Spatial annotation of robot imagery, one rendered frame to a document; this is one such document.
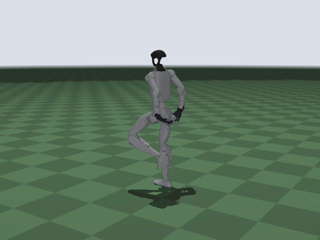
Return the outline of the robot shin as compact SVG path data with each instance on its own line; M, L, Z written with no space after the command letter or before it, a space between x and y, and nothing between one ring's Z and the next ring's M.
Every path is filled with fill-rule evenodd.
M148 153L154 157L156 157L157 159L159 159L160 155L159 152L157 152L156 150L154 150L144 139L142 139L141 137L138 139L137 137L135 137L134 135L130 135L128 137L128 143L132 146L134 146L135 148ZM158 156L159 155L159 156Z
M170 148L171 149L171 148ZM161 151L161 149L160 149ZM171 153L165 155L162 164L161 164L161 169L162 169L162 175L163 175L163 181L169 180L169 167L171 166Z

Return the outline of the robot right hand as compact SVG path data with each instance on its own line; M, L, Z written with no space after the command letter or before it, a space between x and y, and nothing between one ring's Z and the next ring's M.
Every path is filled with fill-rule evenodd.
M183 106L182 109L178 107L177 110L174 113L172 113L176 117L176 120L174 120L174 121L180 120L180 117L182 115L182 111L184 110L184 108L185 108L185 106Z

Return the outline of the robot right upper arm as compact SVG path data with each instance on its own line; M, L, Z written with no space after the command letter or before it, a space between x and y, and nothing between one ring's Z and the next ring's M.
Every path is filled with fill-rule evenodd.
M170 80L174 83L174 85L177 86L177 92L179 94L182 94L185 91L184 85L181 83L181 81L176 76L175 72L172 69L168 69L170 72Z

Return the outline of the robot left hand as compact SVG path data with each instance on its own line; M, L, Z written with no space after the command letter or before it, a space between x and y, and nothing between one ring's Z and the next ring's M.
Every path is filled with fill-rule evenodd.
M155 113L154 116L156 117L157 120L160 120L163 123L167 123L167 124L172 124L173 123L173 120L166 121L167 118L165 118L165 119L162 118L160 114Z

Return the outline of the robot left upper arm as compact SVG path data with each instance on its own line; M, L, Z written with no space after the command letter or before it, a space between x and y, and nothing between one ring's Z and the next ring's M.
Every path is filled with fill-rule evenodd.
M148 73L145 76L145 80L148 82L149 87L156 92L157 98L159 98L161 96L161 93L156 84L154 73L153 72Z

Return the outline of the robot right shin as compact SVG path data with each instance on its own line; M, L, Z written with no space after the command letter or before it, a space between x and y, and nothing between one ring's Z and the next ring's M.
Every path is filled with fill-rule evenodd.
M171 148L170 148L171 149ZM161 151L161 149L160 149ZM161 164L161 169L162 169L162 175L163 175L163 181L169 180L169 167L171 166L171 153L165 155L162 164Z

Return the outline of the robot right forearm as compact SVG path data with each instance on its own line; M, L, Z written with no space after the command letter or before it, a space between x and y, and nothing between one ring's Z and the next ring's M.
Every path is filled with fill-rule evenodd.
M183 93L179 93L178 96L179 96L178 108L182 109L183 106L185 106L186 91L184 91Z

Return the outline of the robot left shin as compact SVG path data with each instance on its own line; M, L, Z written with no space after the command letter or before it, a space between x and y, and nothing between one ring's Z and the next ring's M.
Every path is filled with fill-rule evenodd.
M159 159L160 155L159 152L157 152L156 150L154 150L144 139L142 139L141 137L138 139L137 137L135 137L134 135L130 135L128 137L128 143L132 146L134 146L135 148L148 153L154 157L156 157L157 159ZM159 155L159 156L158 156Z

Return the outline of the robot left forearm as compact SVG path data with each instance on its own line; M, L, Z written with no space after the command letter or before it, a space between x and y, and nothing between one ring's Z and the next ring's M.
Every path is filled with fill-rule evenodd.
M160 111L160 100L157 98L157 93L155 91L152 91L151 98L152 98L152 102L153 102L153 107L152 107L153 113L152 113L152 116L154 118L156 118L155 114L159 114L159 111Z

